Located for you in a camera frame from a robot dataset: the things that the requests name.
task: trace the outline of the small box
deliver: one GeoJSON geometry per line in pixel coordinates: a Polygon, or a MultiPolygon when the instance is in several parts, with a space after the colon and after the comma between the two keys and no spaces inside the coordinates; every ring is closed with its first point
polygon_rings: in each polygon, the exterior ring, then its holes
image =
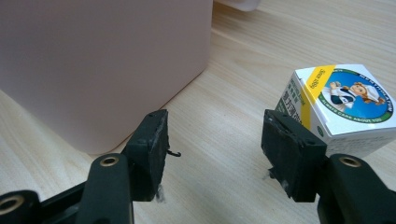
{"type": "Polygon", "coordinates": [[[393,98],[361,64],[296,70],[276,110],[300,121],[327,155],[364,157],[396,138],[393,98]]]}

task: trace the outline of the box top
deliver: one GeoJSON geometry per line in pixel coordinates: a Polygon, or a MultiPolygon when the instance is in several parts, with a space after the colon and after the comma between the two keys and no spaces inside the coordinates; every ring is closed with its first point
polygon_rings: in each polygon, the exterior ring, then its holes
{"type": "Polygon", "coordinates": [[[396,129],[393,98],[363,65],[305,68],[295,75],[331,135],[396,129]]]}

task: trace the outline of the clear plastic piece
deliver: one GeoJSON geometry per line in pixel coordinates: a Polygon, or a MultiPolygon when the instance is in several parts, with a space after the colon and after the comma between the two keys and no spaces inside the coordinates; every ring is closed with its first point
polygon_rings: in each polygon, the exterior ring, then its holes
{"type": "Polygon", "coordinates": [[[257,8],[261,0],[215,0],[229,7],[234,7],[242,11],[252,11],[257,8]]]}

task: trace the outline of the chef hat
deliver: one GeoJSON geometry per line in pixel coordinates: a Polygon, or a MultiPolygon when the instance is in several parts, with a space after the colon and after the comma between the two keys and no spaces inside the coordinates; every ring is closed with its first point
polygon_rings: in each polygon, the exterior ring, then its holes
{"type": "Polygon", "coordinates": [[[367,98],[378,103],[379,94],[375,87],[364,85],[364,88],[367,90],[367,98]]]}

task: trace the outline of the light wood surface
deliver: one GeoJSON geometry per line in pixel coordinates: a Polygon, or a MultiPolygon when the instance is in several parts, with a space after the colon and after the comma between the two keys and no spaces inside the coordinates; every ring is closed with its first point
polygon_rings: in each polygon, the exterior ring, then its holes
{"type": "MultiPolygon", "coordinates": [[[[294,69],[323,64],[362,63],[396,97],[396,2],[215,4],[212,27],[208,67],[165,106],[171,149],[182,154],[166,159],[165,202],[134,203],[135,223],[318,223],[315,203],[295,203],[268,178],[263,112],[294,69]]],[[[95,158],[2,92],[0,148],[0,195],[32,189],[41,200],[84,181],[95,158]]],[[[365,160],[396,190],[396,142],[365,160]]]]}

